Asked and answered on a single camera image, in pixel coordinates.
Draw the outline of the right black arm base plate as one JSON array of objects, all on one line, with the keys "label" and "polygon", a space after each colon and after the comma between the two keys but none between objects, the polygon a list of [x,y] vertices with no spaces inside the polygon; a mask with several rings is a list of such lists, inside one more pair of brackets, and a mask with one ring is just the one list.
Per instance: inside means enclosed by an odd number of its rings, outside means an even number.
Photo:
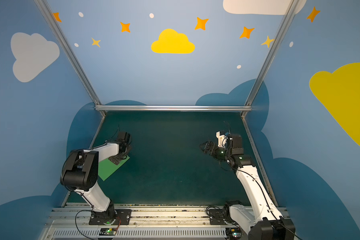
[{"label": "right black arm base plate", "polygon": [[222,210],[208,209],[207,215],[209,216],[210,225],[227,225]]}]

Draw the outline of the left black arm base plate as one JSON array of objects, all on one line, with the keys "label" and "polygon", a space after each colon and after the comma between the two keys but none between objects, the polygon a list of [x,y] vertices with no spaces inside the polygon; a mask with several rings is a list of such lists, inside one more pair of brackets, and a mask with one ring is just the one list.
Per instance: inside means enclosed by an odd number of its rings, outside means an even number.
[{"label": "left black arm base plate", "polygon": [[89,225],[129,225],[131,209],[116,209],[113,212],[91,211]]}]

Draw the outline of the green square paper sheet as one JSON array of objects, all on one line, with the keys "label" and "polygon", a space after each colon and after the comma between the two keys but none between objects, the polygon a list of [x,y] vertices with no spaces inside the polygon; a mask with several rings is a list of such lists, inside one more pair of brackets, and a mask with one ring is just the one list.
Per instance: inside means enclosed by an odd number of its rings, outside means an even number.
[{"label": "green square paper sheet", "polygon": [[105,160],[99,162],[98,175],[99,175],[100,179],[102,179],[103,181],[108,179],[115,171],[117,171],[129,159],[130,159],[130,157],[127,156],[125,159],[121,160],[121,162],[118,165],[115,165],[109,159],[105,159]]}]

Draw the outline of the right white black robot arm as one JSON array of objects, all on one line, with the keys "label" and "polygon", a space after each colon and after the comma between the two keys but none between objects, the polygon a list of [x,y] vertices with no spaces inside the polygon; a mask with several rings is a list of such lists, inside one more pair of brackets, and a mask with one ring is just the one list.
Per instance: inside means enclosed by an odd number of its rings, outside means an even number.
[{"label": "right white black robot arm", "polygon": [[249,212],[239,201],[228,201],[223,220],[236,224],[246,240],[295,240],[296,228],[277,209],[264,187],[254,161],[244,154],[241,135],[216,133],[218,141],[199,145],[201,151],[219,163],[226,162],[242,184],[250,201]]}]

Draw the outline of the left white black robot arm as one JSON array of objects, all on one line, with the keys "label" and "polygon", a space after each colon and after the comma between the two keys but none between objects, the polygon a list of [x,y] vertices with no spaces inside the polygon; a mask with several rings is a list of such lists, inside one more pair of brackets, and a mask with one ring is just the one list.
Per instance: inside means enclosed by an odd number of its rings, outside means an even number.
[{"label": "left white black robot arm", "polygon": [[98,179],[105,181],[129,159],[131,135],[119,132],[114,141],[93,149],[71,151],[62,168],[61,184],[91,207],[90,225],[128,225],[131,210],[115,210]]}]

